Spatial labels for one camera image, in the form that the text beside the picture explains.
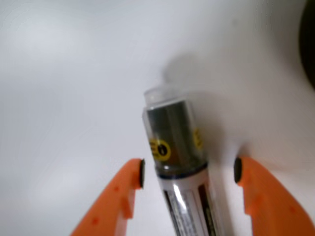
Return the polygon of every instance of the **orange plastic arm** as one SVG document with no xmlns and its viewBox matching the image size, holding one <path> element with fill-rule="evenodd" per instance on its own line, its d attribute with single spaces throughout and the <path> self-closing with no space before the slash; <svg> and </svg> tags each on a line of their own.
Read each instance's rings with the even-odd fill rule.
<svg viewBox="0 0 315 236">
<path fill-rule="evenodd" d="M 315 236 L 304 209 L 283 185 L 250 157 L 237 158 L 235 182 L 244 188 L 245 213 L 254 236 Z"/>
<path fill-rule="evenodd" d="M 106 186 L 72 236 L 124 236 L 135 190 L 143 187 L 144 160 L 128 161 Z"/>
</svg>

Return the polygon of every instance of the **white surface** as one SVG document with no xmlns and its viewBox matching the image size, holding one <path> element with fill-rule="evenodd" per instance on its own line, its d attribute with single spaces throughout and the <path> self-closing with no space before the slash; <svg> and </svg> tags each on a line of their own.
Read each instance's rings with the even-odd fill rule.
<svg viewBox="0 0 315 236">
<path fill-rule="evenodd" d="M 251 235 L 232 170 L 243 142 L 315 221 L 303 4 L 2 0 L 1 235 L 70 234 L 133 157 L 146 159 L 146 179 L 127 235 L 174 235 L 141 120 L 143 92 L 163 71 L 193 91 L 227 235 Z"/>
</svg>

